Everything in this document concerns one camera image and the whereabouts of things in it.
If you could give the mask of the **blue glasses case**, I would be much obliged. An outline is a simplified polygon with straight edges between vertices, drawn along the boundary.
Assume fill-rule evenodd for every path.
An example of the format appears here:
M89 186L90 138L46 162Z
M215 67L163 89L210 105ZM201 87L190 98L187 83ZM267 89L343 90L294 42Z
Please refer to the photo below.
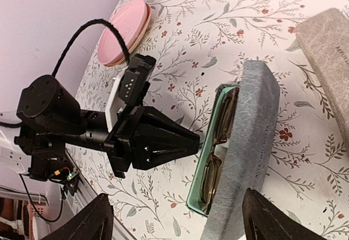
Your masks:
M209 214L203 214L199 200L204 165L208 157L209 126L219 93L225 87L239 87L237 107L228 149ZM242 203L245 191L261 190L274 140L280 98L279 84L263 61L244 63L240 81L216 89L212 114L201 149L186 205L206 220L201 239L240 239L244 235Z

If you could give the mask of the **small blue cleaning cloth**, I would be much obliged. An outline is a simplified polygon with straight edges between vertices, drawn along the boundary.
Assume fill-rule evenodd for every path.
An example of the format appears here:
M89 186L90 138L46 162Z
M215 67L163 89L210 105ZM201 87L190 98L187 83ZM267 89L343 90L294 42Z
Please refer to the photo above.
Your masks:
M215 154L226 154L228 149L228 141L225 141L224 143L219 143L215 145L214 153Z

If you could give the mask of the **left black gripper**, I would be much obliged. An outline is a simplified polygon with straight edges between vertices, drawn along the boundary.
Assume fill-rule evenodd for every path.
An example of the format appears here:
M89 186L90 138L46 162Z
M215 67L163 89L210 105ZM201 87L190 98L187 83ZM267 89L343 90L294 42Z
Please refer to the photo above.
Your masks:
M115 177L125 178L131 162L135 169L149 170L198 152L199 135L159 110L127 106L124 111L104 141Z

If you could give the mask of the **brown sunglasses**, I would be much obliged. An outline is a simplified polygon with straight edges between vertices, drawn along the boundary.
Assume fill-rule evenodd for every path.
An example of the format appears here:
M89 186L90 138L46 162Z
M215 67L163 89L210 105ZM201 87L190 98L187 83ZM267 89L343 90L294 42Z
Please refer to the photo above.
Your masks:
M225 87L219 93L209 126L208 157L206 159L200 187L200 208L208 215L218 188L228 140L231 136L237 107L239 87Z

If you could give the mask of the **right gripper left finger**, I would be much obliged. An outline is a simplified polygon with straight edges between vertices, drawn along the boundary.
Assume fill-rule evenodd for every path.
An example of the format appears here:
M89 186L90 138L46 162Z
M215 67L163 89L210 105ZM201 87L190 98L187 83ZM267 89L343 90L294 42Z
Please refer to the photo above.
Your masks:
M43 240L111 240L113 209L107 194L99 194L77 215Z

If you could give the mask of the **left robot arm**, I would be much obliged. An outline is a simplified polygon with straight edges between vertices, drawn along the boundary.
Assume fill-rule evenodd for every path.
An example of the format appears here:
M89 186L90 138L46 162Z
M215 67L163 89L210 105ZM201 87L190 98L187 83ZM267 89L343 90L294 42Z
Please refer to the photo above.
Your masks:
M83 110L52 76L36 79L21 94L17 116L20 133L14 144L31 157L31 179L47 181L56 170L71 167L66 145L105 152L114 176L124 178L130 167L149 170L196 154L200 137L159 110L142 105L149 82L139 73L125 73L116 98L117 121L107 127L106 113Z

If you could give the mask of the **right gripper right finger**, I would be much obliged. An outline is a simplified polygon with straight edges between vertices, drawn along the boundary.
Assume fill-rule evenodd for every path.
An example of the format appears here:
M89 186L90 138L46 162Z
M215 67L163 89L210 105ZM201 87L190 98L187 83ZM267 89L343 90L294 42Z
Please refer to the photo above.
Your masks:
M289 218L257 190L248 188L243 203L243 223L248 240L322 240L323 237Z

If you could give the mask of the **grey glasses case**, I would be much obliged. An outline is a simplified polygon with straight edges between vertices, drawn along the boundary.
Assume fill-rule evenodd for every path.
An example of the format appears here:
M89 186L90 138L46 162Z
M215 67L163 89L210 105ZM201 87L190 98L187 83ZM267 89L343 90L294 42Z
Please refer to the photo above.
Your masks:
M348 146L348 18L338 9L328 9L299 24L296 38Z

